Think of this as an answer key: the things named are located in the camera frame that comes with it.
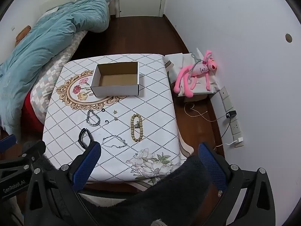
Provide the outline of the black smart watch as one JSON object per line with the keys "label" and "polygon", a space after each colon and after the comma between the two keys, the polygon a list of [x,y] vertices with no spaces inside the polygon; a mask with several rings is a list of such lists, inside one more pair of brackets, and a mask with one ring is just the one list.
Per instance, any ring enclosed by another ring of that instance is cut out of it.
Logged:
{"label": "black smart watch", "polygon": [[78,137],[79,145],[86,150],[93,141],[94,138],[91,132],[86,128],[81,129]]}

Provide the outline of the white cardboard box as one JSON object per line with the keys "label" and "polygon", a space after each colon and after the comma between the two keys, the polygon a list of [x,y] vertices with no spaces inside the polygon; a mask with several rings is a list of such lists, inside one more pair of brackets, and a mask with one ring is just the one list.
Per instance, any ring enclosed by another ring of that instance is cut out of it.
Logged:
{"label": "white cardboard box", "polygon": [[138,62],[103,63],[96,65],[90,87],[97,98],[138,96],[139,80]]}

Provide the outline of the red blanket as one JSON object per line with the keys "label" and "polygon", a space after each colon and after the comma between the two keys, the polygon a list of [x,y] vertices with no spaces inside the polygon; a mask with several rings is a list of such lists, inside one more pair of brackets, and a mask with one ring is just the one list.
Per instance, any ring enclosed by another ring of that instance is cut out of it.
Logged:
{"label": "red blanket", "polygon": [[29,132],[42,133],[44,125],[37,118],[30,102],[31,91],[28,92],[24,100],[21,112],[21,124]]}

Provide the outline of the white power strip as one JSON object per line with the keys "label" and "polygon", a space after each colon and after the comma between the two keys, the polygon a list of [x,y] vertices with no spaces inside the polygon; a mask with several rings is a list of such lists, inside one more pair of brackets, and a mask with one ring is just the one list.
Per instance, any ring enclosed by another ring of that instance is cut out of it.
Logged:
{"label": "white power strip", "polygon": [[221,137],[221,144],[214,149],[228,146],[235,148],[244,146],[243,132],[240,128],[237,111],[226,87],[223,86],[210,100]]}

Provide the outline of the black charger plug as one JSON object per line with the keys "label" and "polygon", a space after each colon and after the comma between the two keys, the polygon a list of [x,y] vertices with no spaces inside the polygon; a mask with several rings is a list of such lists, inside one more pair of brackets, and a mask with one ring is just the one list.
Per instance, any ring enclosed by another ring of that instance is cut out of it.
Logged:
{"label": "black charger plug", "polygon": [[232,110],[232,111],[227,112],[225,114],[225,117],[231,119],[231,118],[234,118],[236,115],[237,115],[236,110]]}

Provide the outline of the checkered bed mattress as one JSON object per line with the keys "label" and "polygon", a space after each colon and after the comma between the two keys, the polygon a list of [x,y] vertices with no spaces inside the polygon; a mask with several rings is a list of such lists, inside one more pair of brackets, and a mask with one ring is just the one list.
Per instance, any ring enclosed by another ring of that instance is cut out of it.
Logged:
{"label": "checkered bed mattress", "polygon": [[75,33],[71,40],[71,44],[43,66],[36,82],[33,85],[30,93],[30,104],[35,116],[42,124],[45,122],[50,97],[63,66],[70,61],[86,34],[87,31]]}

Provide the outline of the teal quilt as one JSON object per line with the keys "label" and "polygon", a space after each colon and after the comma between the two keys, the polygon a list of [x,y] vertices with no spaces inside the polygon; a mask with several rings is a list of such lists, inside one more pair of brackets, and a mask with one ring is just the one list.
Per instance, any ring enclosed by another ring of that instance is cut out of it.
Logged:
{"label": "teal quilt", "polygon": [[1,127],[20,132],[21,109],[42,68],[67,48],[75,33],[103,32],[110,0],[81,0],[42,17],[1,64]]}

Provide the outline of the patterned white tablecloth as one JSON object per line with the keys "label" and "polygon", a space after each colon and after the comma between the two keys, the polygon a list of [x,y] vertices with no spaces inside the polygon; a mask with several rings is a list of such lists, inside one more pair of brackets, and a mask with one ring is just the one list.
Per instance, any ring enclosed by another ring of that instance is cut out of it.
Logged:
{"label": "patterned white tablecloth", "polygon": [[[139,63],[139,95],[96,98],[90,87],[96,65],[129,61]],[[65,64],[52,92],[42,138],[45,156],[54,167],[70,164],[83,153],[78,143],[83,128],[102,148],[90,182],[153,185],[193,153],[179,133],[159,54],[108,55]]]}

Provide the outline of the white cloth covered box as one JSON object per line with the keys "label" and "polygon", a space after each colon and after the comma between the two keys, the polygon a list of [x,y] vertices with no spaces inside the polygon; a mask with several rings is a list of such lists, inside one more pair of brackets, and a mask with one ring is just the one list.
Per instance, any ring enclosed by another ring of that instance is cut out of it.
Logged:
{"label": "white cloth covered box", "polygon": [[220,91],[215,77],[217,62],[212,52],[207,50],[202,54],[200,50],[189,54],[170,54],[162,57],[172,93],[183,97],[186,102],[205,99],[210,94]]}

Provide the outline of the pink panther plush toy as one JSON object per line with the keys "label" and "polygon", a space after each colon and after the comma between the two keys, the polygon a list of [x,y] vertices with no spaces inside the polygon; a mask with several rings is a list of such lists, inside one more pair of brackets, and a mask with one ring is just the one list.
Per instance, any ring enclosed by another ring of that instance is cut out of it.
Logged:
{"label": "pink panther plush toy", "polygon": [[174,93],[179,94],[181,90],[181,82],[183,82],[184,96],[193,97],[193,89],[196,87],[197,80],[204,76],[206,80],[206,90],[211,91],[210,73],[217,71],[217,63],[212,57],[212,52],[207,50],[203,59],[196,58],[196,62],[189,66],[184,66],[176,78],[173,88]]}

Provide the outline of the brown pillow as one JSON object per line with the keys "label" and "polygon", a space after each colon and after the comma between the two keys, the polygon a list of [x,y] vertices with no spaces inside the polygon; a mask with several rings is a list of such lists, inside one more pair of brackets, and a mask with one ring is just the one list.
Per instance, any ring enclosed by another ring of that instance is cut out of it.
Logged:
{"label": "brown pillow", "polygon": [[26,26],[25,28],[22,29],[22,31],[16,36],[15,38],[15,46],[17,46],[23,38],[29,33],[31,30],[31,26]]}

